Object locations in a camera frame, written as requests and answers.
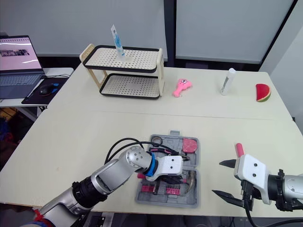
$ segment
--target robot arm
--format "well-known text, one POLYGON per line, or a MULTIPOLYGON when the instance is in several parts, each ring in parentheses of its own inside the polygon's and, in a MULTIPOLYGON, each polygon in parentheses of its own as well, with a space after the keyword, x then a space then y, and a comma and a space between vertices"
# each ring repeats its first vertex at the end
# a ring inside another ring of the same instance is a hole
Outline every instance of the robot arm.
POLYGON ((89 212, 98 202, 123 185, 134 172, 145 174, 149 181, 161 175, 179 175, 182 172, 181 156, 155 158, 139 146, 124 151, 119 159, 106 163, 91 176, 44 205, 35 220, 42 218, 55 226, 71 226, 81 215, 89 212))
POLYGON ((226 202, 244 207, 245 201, 252 210, 253 199, 262 199, 264 204, 276 201, 281 211, 303 210, 303 175, 271 175, 267 166, 251 155, 242 155, 237 160, 227 160, 222 166, 234 168, 234 176, 241 181, 243 199, 234 198, 231 194, 213 190, 226 202))

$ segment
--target table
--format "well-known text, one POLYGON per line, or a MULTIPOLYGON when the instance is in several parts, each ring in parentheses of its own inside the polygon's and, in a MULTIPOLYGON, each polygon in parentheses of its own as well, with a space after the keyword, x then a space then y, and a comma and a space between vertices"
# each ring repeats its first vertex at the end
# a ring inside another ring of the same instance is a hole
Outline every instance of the table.
MULTIPOLYGON (((303 137, 268 74, 238 72, 230 94, 222 96, 219 88, 225 74, 220 70, 165 68, 163 97, 141 100, 102 96, 80 65, 0 172, 0 201, 43 206, 73 181, 80 181, 100 168, 117 140, 147 140, 152 134, 179 130, 182 136, 197 137, 201 143, 198 208, 135 203, 138 179, 133 175, 94 210, 245 216, 244 209, 224 202, 211 191, 222 190, 241 197, 240 181, 233 177, 232 169, 218 165, 219 162, 235 158, 234 144, 240 142, 246 153, 265 163, 273 174, 281 168, 286 174, 298 175, 302 170, 303 137), (182 77, 194 86, 181 98, 174 98, 171 93, 182 77), (257 83, 272 88, 270 99, 264 103, 255 101, 257 83)), ((252 215, 301 217, 302 211, 280 212, 274 203, 268 206, 255 200, 252 215)))
MULTIPOLYGON (((102 78, 101 70, 95 72, 102 78)), ((80 64, 48 108, 76 109, 81 106, 93 111, 292 121, 266 72, 238 71, 230 93, 222 96, 219 90, 226 73, 225 70, 165 67, 163 96, 157 100, 146 100, 101 95, 91 76, 80 64), (193 83, 193 87, 183 91, 182 97, 175 98, 172 92, 179 78, 188 79, 193 83), (271 87, 271 97, 264 103, 256 102, 257 83, 265 83, 271 87)))
MULTIPOLYGON (((44 73, 46 76, 57 76, 62 74, 71 75, 73 72, 73 68, 43 68, 44 73)), ((27 116, 32 121, 35 121, 37 119, 37 116, 34 115, 31 111, 26 109, 26 107, 36 107, 36 106, 47 106, 46 104, 22 104, 24 98, 13 98, 13 99, 2 99, 0 102, 0 107, 15 107, 17 108, 21 113, 23 113, 25 116, 27 116)))
MULTIPOLYGON (((245 216, 244 209, 224 202, 211 190, 240 198, 240 181, 233 170, 219 162, 236 157, 234 144, 266 163, 273 174, 302 171, 303 137, 292 121, 207 118, 143 113, 55 110, 42 112, 0 172, 0 201, 42 206, 92 174, 104 163, 107 151, 117 140, 134 137, 147 140, 152 134, 180 130, 182 136, 197 137, 201 155, 197 169, 201 178, 200 205, 196 209, 137 204, 139 179, 133 175, 95 211, 245 216)), ((301 217, 302 211, 280 212, 255 200, 254 217, 301 217)))

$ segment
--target laptop keyboard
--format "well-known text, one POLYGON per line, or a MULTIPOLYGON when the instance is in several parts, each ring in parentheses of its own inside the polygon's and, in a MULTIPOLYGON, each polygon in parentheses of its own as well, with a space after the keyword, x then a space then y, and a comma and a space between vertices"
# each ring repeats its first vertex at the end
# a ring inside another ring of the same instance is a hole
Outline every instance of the laptop keyboard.
POLYGON ((0 86, 14 86, 14 85, 32 85, 41 74, 22 75, 22 76, 1 76, 0 86))

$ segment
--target mouse pad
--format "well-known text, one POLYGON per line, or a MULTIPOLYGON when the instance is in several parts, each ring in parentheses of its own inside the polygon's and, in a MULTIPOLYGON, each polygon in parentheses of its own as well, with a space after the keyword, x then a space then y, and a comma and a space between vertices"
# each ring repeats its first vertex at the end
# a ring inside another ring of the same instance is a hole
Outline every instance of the mouse pad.
POLYGON ((29 97, 26 97, 21 102, 22 104, 49 104, 50 101, 54 98, 54 96, 58 93, 63 84, 67 81, 68 78, 46 78, 41 84, 30 94, 29 97), (39 90, 41 86, 48 84, 59 84, 58 90, 48 96, 39 95, 39 90))

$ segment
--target laptop screen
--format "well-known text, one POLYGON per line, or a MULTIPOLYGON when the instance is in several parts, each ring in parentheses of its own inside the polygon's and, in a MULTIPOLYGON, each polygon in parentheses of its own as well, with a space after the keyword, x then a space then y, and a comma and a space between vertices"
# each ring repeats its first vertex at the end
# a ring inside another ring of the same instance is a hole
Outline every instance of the laptop screen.
POLYGON ((0 70, 41 69, 28 36, 0 39, 0 70))

